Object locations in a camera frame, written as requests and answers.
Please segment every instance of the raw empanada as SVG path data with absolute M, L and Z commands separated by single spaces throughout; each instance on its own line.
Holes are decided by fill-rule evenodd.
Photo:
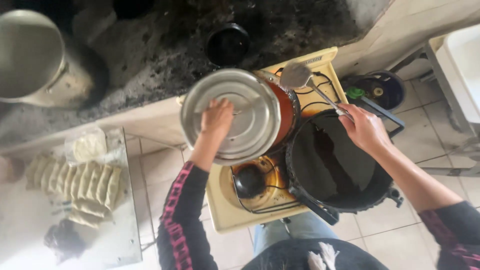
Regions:
M 103 166 L 102 175 L 98 181 L 98 187 L 96 189 L 96 200 L 102 205 L 105 204 L 105 198 L 107 197 L 108 181 L 112 174 L 112 166 L 105 164 Z
M 93 169 L 92 178 L 90 179 L 90 184 L 88 184 L 87 196 L 86 198 L 92 201 L 96 201 L 96 189 L 98 187 L 98 181 L 100 180 L 100 175 L 102 174 L 103 166 L 97 165 Z
M 72 200 L 75 200 L 78 196 L 78 188 L 80 187 L 80 181 L 81 181 L 82 175 L 85 171 L 85 167 L 86 167 L 85 164 L 80 164 L 77 167 L 77 172 L 75 172 L 75 176 L 73 177 L 72 188 L 70 190 L 70 198 Z
M 57 190 L 57 178 L 60 173 L 60 169 L 65 164 L 65 158 L 61 158 L 55 162 L 53 165 L 52 173 L 50 175 L 50 179 L 48 180 L 48 192 L 55 193 Z
M 95 162 L 89 162 L 85 166 L 85 170 L 80 179 L 80 185 L 78 186 L 78 198 L 85 199 L 87 196 L 88 185 L 92 179 L 93 170 L 98 166 Z
M 104 218 L 109 212 L 108 208 L 91 200 L 78 199 L 72 202 L 72 208 L 100 218 Z
M 75 173 L 77 172 L 77 167 L 70 167 L 68 166 L 68 173 L 67 176 L 65 177 L 65 185 L 63 185 L 63 196 L 65 197 L 66 200 L 71 200 L 72 199 L 72 181 L 75 176 Z
M 68 216 L 68 219 L 75 223 L 87 225 L 92 228 L 98 228 L 98 225 L 100 224 L 100 222 L 102 222 L 102 218 L 78 211 L 76 209 L 72 209 L 70 215 Z
M 51 157 L 41 156 L 40 159 L 38 160 L 38 166 L 35 170 L 35 174 L 33 177 L 36 189 L 40 189 L 42 185 L 42 175 L 48 163 L 50 162 L 50 158 Z
M 57 186 L 55 187 L 55 192 L 59 194 L 63 194 L 63 189 L 65 186 L 65 179 L 67 178 L 68 170 L 70 166 L 67 162 L 63 163 L 63 166 L 60 168 L 59 175 L 57 177 Z
M 36 156 L 25 170 L 25 177 L 27 178 L 27 190 L 35 189 L 35 171 L 38 168 L 38 163 L 42 157 L 42 155 Z
M 115 200 L 117 198 L 117 193 L 118 193 L 119 184 L 120 184 L 120 173 L 121 173 L 121 168 L 113 168 L 112 175 L 110 176 L 110 180 L 108 181 L 107 197 L 105 198 L 105 206 L 110 211 L 113 211 L 113 208 L 115 207 Z
M 40 187 L 44 193 L 48 192 L 48 182 L 50 181 L 50 176 L 52 175 L 53 167 L 57 163 L 57 160 L 50 158 L 45 170 L 43 171 L 42 180 L 40 181 Z

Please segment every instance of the red sauce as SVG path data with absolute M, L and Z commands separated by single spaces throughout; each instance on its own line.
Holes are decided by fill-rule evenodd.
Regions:
M 272 146 L 278 144 L 287 133 L 290 131 L 293 123 L 293 106 L 290 98 L 288 95 L 277 85 L 266 82 L 268 86 L 272 89 L 275 93 L 276 97 L 278 98 L 278 102 L 280 104 L 280 114 L 281 114 L 281 122 L 280 122 L 280 129 L 278 130 L 278 134 L 276 135 L 275 141 L 273 141 Z

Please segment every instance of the dough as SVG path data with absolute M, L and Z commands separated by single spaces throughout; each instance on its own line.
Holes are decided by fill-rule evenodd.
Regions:
M 92 179 L 90 179 L 90 184 L 88 184 L 88 191 L 86 198 L 92 201 L 96 201 L 96 189 L 98 187 L 98 181 L 100 180 L 100 175 L 102 174 L 103 166 L 95 166 L 92 174 Z
M 35 171 L 37 170 L 38 163 L 42 157 L 43 156 L 41 155 L 36 156 L 25 170 L 25 177 L 27 178 L 27 190 L 35 189 Z
M 107 153 L 105 134 L 87 134 L 74 141 L 73 156 L 78 162 L 88 162 Z
M 82 177 L 80 179 L 80 185 L 78 186 L 78 196 L 79 199 L 85 199 L 87 196 L 88 185 L 90 184 L 90 180 L 92 179 L 93 170 L 97 164 L 95 162 L 89 162 L 85 166 L 85 170 L 82 173 Z
M 73 201 L 72 208 L 100 218 L 104 218 L 105 215 L 109 212 L 108 208 L 100 205 L 98 202 L 85 199 L 78 199 L 76 201 Z
M 72 209 L 70 215 L 68 216 L 68 219 L 75 223 L 87 225 L 92 228 L 98 228 L 98 225 L 100 224 L 100 222 L 102 222 L 102 218 L 78 211 L 76 209 Z
M 117 193 L 119 191 L 120 173 L 121 173 L 121 168 L 113 168 L 112 175 L 110 176 L 110 180 L 108 181 L 107 197 L 105 198 L 105 206 L 110 211 L 113 211 L 113 208 L 115 207 L 115 200 L 117 199 Z
M 70 167 L 68 166 L 68 173 L 67 176 L 65 177 L 65 185 L 63 185 L 63 196 L 65 197 L 66 200 L 71 200 L 72 199 L 72 181 L 73 177 L 75 176 L 75 173 L 77 172 L 77 167 Z
M 60 169 L 65 164 L 65 158 L 61 158 L 55 162 L 52 169 L 52 174 L 50 175 L 50 179 L 48 180 L 48 192 L 55 193 L 57 190 L 57 178 L 60 173 Z
M 103 166 L 102 175 L 98 181 L 98 187 L 96 189 L 96 200 L 102 205 L 105 204 L 105 198 L 107 197 L 108 181 L 112 174 L 112 166 L 105 164 Z
M 40 159 L 38 160 L 38 166 L 35 170 L 35 174 L 33 177 L 35 189 L 40 189 L 42 185 L 42 175 L 49 162 L 50 162 L 50 157 L 40 156 Z
M 55 187 L 55 192 L 59 194 L 63 194 L 63 189 L 65 186 L 65 180 L 67 178 L 68 170 L 70 166 L 68 163 L 64 162 L 63 166 L 60 168 L 59 175 L 57 177 L 57 186 Z
M 40 187 L 44 193 L 48 192 L 48 182 L 50 181 L 50 176 L 53 172 L 53 167 L 57 163 L 57 160 L 54 158 L 49 158 L 48 164 L 43 171 L 42 180 L 40 181 Z
M 75 176 L 72 179 L 72 188 L 70 190 L 70 198 L 75 200 L 78 197 L 78 188 L 80 187 L 80 181 L 82 179 L 82 175 L 85 171 L 85 164 L 80 164 L 77 167 L 77 171 L 75 172 Z

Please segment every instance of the countertop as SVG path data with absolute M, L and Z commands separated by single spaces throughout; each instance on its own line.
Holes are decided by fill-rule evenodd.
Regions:
M 91 47 L 110 71 L 106 97 L 78 110 L 0 104 L 0 147 L 30 141 L 122 111 L 182 95 L 220 67 L 204 53 L 208 33 L 243 26 L 250 50 L 235 66 L 256 70 L 363 36 L 345 0 L 170 0 L 141 18 L 117 21 Z

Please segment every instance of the aluminum lid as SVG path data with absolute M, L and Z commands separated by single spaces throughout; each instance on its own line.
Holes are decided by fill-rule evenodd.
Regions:
M 231 129 L 214 163 L 240 164 L 261 156 L 271 147 L 281 120 L 277 97 L 252 73 L 222 69 L 198 81 L 183 103 L 181 124 L 191 149 L 201 131 L 202 112 L 214 98 L 219 101 L 227 98 L 234 106 Z

